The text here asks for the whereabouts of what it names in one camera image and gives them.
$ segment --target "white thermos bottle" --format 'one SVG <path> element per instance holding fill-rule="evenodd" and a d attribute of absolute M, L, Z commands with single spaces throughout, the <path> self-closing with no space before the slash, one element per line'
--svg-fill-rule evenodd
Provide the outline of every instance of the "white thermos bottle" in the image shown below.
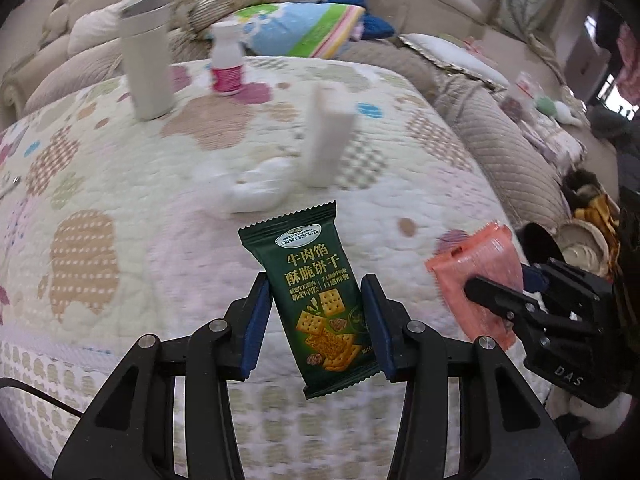
<path fill-rule="evenodd" d="M 120 13 L 122 60 L 136 116 L 151 120 L 175 105 L 167 0 L 133 0 Z"/>

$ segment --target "patterned blanket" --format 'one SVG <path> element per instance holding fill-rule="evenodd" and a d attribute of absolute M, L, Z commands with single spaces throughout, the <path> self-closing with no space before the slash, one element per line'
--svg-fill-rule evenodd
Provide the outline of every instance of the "patterned blanket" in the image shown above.
<path fill-rule="evenodd" d="M 482 171 L 402 76 L 337 61 L 247 60 L 246 89 L 210 94 L 206 61 L 174 67 L 177 106 L 135 120 L 126 80 L 69 95 L 24 118 L 0 144 L 0 181 L 21 183 L 0 202 L 0 370 L 84 410 L 144 333 L 184 336 L 221 316 L 250 288 L 259 264 L 238 228 L 336 200 L 337 228 L 356 278 L 375 272 L 390 298 L 445 336 L 464 339 L 424 261 L 450 232 L 508 223 Z M 215 152 L 231 170 L 297 157 L 313 82 L 343 83 L 360 113 L 335 185 L 295 184 L 266 213 L 220 220 L 193 168 Z M 540 396 L 547 386 L 522 367 Z M 401 384 L 378 375 L 305 401 L 275 311 L 251 378 L 230 385 L 247 478 L 384 478 L 401 415 Z M 452 393 L 455 383 L 451 383 Z M 177 470 L 186 472 L 180 388 Z M 448 472 L 459 421 L 451 396 Z M 50 472 L 75 418 L 18 391 L 0 412 Z"/>

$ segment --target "white cap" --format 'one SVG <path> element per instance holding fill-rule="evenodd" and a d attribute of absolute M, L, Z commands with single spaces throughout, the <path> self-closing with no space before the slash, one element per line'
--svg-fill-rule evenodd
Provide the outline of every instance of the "white cap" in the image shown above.
<path fill-rule="evenodd" d="M 213 37 L 218 39 L 240 38 L 242 34 L 242 23 L 233 21 L 217 22 L 212 26 Z"/>

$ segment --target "black cable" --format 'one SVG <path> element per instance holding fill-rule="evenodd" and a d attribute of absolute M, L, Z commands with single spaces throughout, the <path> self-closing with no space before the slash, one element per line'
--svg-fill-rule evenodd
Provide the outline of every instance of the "black cable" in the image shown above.
<path fill-rule="evenodd" d="M 78 418 L 82 416 L 82 412 L 79 412 L 78 410 L 73 409 L 71 406 L 67 406 L 64 402 L 60 402 L 55 397 L 51 397 L 50 395 L 47 395 L 41 392 L 40 390 L 37 390 L 33 386 L 29 386 L 28 384 L 25 384 L 16 379 L 12 379 L 9 377 L 0 377 L 0 390 L 2 388 L 18 388 L 19 390 L 23 390 L 28 394 L 35 395 L 36 397 L 39 397 L 42 400 L 46 400 L 47 402 L 50 402 L 56 408 L 65 410 L 70 415 L 75 415 Z"/>

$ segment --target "green ball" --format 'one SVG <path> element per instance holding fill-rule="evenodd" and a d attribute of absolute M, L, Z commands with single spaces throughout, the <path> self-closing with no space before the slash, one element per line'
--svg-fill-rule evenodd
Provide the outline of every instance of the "green ball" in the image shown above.
<path fill-rule="evenodd" d="M 541 114 L 545 114 L 547 117 L 555 117 L 558 113 L 556 103 L 553 102 L 553 99 L 550 99 L 547 96 L 539 97 L 536 100 L 536 110 Z"/>

